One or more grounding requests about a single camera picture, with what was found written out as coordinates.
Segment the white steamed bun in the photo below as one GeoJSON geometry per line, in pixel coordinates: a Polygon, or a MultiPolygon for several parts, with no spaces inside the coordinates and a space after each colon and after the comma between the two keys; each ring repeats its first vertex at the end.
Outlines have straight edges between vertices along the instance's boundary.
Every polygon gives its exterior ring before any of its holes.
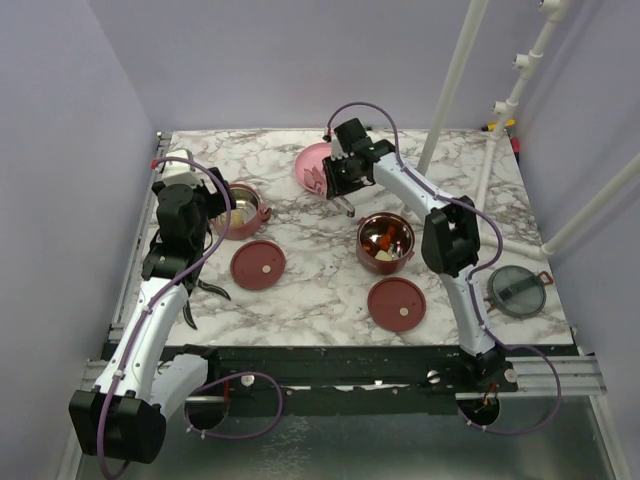
{"type": "Polygon", "coordinates": [[[244,211],[241,209],[233,209],[230,214],[230,227],[239,228],[245,224],[244,211]]]}

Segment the pink food tongs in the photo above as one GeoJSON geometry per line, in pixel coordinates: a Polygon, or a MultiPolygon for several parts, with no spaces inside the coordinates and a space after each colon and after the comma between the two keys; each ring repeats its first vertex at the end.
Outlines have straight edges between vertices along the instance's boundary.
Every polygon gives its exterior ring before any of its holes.
{"type": "Polygon", "coordinates": [[[323,173],[317,167],[303,170],[303,184],[313,193],[321,196],[349,218],[355,217],[355,207],[344,197],[327,199],[328,185],[323,173]]]}

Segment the pink food plate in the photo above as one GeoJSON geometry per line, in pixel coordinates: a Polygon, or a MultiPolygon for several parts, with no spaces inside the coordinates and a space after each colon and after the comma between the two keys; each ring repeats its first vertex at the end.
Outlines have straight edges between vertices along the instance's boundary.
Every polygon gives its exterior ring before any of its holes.
{"type": "Polygon", "coordinates": [[[298,182],[308,191],[312,192],[308,188],[306,188],[303,184],[303,170],[311,169],[312,167],[317,167],[321,173],[324,174],[324,164],[323,160],[329,157],[331,154],[331,145],[329,143],[316,143],[310,145],[302,150],[302,152],[296,157],[294,172],[298,182]]]}

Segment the dark red steel lunch pot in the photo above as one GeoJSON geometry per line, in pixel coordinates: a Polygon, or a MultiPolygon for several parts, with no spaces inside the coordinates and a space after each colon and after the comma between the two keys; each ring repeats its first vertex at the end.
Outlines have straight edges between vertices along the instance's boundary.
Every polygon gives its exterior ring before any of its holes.
{"type": "Polygon", "coordinates": [[[356,256],[360,264],[369,272],[377,275],[391,275],[401,271],[406,263],[414,256],[416,238],[413,228],[401,216],[390,212],[377,212],[358,221],[356,233],[356,256]],[[396,228],[394,242],[388,252],[393,261],[379,261],[363,249],[364,242],[372,242],[378,246],[390,225],[396,228]]]}

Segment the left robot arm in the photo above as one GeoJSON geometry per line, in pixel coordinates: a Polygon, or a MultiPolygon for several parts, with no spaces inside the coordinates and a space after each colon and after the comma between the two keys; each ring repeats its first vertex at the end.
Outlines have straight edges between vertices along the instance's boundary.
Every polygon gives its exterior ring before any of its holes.
{"type": "Polygon", "coordinates": [[[193,392],[214,392],[221,371],[205,357],[186,353],[157,371],[172,326],[188,303],[204,263],[219,247],[206,243],[210,222],[236,203],[216,167],[168,157],[152,190],[158,205],[157,242],[143,262],[139,296],[122,338],[90,390],[77,390],[69,413],[81,450],[98,458],[104,475],[116,459],[149,464],[158,456],[168,420],[193,392]]]}

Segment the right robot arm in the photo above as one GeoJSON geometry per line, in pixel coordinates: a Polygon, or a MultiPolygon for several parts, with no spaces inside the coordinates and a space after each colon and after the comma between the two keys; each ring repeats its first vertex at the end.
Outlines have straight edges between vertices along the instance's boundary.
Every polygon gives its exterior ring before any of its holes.
{"type": "Polygon", "coordinates": [[[445,286],[458,328],[459,346],[474,357],[460,365],[459,378],[469,390],[486,388],[494,381],[496,371],[488,359],[480,356],[495,348],[496,339],[490,331],[475,279],[483,267],[479,264],[480,212],[473,201],[466,196],[453,198],[441,193],[406,163],[387,140],[373,142],[365,138],[344,150],[334,139],[323,168],[329,200],[377,184],[423,221],[423,261],[445,286]]]}

